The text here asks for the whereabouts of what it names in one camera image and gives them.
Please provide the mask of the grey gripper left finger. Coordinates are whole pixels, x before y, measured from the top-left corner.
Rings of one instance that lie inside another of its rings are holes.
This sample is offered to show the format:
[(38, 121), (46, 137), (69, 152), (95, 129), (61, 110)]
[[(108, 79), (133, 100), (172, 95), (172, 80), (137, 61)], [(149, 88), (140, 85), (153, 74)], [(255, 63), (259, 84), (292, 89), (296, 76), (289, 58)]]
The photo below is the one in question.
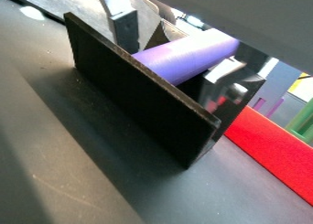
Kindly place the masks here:
[(132, 0), (99, 0), (116, 43), (132, 54), (140, 50), (138, 14)]

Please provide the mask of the silver red gripper right finger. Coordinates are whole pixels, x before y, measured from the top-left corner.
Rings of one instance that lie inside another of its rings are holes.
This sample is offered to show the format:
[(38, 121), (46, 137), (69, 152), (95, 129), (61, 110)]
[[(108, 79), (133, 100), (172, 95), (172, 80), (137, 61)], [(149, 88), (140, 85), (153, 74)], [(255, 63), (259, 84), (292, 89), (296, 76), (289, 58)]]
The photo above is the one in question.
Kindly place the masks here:
[(232, 56), (205, 75), (206, 88), (202, 104), (209, 112), (220, 107), (220, 98), (232, 85), (255, 76), (264, 68), (267, 56), (244, 58)]

